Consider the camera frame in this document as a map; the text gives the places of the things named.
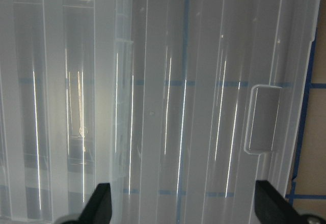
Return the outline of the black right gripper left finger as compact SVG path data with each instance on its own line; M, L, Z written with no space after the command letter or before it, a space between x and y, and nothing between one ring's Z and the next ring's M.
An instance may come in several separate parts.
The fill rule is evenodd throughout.
M109 224L112 218L112 197L109 183L100 183L95 188L77 223Z

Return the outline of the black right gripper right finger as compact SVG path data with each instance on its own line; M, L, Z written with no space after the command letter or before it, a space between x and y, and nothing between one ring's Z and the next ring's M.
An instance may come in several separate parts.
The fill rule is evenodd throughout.
M263 224L308 223L267 180L256 180L254 211Z

